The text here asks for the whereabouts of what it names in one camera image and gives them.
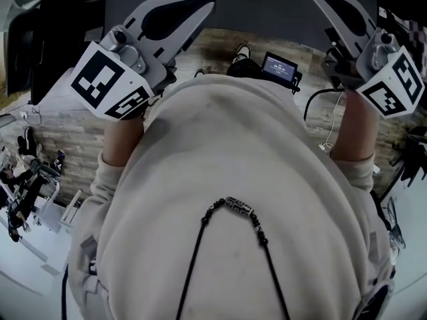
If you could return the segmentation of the person's sneaker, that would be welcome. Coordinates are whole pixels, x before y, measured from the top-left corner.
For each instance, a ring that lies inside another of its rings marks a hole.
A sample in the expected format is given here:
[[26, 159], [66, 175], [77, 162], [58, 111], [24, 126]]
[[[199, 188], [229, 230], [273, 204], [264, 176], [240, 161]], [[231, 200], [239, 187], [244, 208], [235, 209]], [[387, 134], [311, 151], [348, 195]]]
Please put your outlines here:
[[244, 59], [251, 59], [251, 56], [252, 56], [252, 50], [250, 46], [247, 44], [242, 44], [239, 46], [232, 63], [237, 63], [238, 61], [241, 61]]

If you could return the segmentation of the checkered tablecloth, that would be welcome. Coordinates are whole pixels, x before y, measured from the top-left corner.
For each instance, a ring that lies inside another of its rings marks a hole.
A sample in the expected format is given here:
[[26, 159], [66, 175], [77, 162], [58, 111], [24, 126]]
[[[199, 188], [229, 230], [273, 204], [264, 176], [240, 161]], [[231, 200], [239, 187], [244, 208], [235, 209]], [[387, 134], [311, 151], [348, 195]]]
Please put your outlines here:
[[427, 82], [427, 27], [416, 21], [409, 21], [409, 38], [412, 43], [412, 58], [421, 75]]

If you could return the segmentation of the small black screen device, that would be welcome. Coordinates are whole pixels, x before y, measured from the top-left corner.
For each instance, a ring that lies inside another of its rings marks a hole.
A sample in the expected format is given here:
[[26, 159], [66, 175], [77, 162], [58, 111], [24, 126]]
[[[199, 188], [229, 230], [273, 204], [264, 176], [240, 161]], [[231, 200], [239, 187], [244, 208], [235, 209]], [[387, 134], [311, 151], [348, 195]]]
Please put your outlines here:
[[266, 53], [261, 65], [261, 75], [263, 79], [289, 89], [293, 95], [300, 91], [302, 73], [298, 71], [298, 65], [276, 54]]

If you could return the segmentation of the person's black trouser leg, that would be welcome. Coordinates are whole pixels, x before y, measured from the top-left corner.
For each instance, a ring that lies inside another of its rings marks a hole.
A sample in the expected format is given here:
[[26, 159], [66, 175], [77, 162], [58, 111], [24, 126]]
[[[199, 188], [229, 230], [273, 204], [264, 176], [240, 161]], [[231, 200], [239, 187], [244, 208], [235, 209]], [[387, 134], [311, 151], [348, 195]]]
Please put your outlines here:
[[244, 58], [232, 63], [226, 75], [237, 78], [261, 79], [262, 69], [252, 59]]

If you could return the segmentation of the person's left forearm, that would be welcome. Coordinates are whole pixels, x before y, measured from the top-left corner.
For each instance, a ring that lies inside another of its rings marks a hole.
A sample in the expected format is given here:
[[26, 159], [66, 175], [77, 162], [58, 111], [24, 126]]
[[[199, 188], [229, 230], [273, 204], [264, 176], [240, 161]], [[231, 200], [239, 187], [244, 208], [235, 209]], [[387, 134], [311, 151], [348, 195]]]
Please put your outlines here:
[[125, 167], [143, 134], [141, 115], [117, 122], [107, 121], [104, 129], [103, 161], [114, 167]]

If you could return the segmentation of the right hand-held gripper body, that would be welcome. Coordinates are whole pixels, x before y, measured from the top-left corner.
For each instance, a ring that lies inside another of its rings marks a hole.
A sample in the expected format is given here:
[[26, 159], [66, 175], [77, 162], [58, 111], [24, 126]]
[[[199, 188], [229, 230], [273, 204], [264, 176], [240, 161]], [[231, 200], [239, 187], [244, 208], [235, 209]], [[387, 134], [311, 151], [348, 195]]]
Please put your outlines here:
[[345, 59], [334, 47], [327, 52], [322, 69], [333, 88], [357, 92], [383, 117], [413, 113], [424, 92], [411, 54], [393, 34], [379, 27], [356, 60]]

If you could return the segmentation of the black jacket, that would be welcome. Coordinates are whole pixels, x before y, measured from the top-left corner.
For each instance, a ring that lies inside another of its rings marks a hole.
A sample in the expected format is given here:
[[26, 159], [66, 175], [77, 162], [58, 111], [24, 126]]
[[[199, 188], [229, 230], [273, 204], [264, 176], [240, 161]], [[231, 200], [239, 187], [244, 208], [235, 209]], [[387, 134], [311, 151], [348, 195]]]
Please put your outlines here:
[[37, 105], [104, 34], [105, 0], [41, 0], [33, 31], [31, 104]]

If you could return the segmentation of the person's right forearm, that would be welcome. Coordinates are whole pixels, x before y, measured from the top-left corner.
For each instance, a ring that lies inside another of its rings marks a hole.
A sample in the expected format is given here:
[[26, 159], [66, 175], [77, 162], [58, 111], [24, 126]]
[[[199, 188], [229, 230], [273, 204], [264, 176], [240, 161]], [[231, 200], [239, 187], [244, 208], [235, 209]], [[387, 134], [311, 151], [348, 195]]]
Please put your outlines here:
[[357, 162], [373, 156], [380, 114], [355, 91], [346, 91], [346, 108], [332, 149], [335, 161]]

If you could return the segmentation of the person's light sweatshirt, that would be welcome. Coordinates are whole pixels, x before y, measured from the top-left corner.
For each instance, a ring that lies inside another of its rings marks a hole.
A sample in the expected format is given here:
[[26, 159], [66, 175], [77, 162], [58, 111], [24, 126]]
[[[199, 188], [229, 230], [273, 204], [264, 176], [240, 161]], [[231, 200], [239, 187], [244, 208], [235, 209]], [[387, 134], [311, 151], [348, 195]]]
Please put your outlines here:
[[149, 118], [125, 167], [99, 154], [73, 230], [84, 320], [379, 320], [374, 154], [333, 160], [291, 93], [250, 78], [196, 77]]

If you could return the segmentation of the black swivel chair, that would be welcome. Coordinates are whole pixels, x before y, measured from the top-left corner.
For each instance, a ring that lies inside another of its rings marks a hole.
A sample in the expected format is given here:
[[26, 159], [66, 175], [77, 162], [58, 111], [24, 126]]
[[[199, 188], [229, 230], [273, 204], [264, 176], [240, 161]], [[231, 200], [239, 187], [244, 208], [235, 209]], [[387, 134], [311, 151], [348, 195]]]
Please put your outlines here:
[[412, 130], [407, 129], [406, 141], [401, 148], [398, 144], [393, 144], [393, 150], [399, 153], [398, 157], [390, 162], [392, 167], [402, 162], [398, 172], [401, 181], [409, 180], [407, 187], [414, 182], [419, 170], [423, 171], [421, 180], [427, 177], [427, 127], [418, 126]]

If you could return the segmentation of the white rack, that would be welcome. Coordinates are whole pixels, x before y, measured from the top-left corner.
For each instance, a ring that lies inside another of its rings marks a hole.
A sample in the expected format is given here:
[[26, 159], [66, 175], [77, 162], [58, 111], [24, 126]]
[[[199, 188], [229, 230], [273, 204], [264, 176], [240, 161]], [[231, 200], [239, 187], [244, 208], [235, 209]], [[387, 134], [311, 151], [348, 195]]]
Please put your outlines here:
[[64, 213], [59, 220], [61, 228], [68, 233], [71, 233], [73, 230], [73, 222], [80, 210], [82, 194], [83, 191], [79, 189], [73, 196], [70, 203], [66, 206]]

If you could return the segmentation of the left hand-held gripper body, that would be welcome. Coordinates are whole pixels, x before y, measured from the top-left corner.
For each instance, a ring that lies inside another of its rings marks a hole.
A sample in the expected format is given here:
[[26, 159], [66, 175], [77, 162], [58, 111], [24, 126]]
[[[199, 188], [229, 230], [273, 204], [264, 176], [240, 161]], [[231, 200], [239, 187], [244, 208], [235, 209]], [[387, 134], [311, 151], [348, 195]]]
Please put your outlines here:
[[109, 121], [133, 119], [150, 99], [177, 81], [166, 67], [122, 25], [89, 44], [69, 76], [69, 88], [96, 116]]

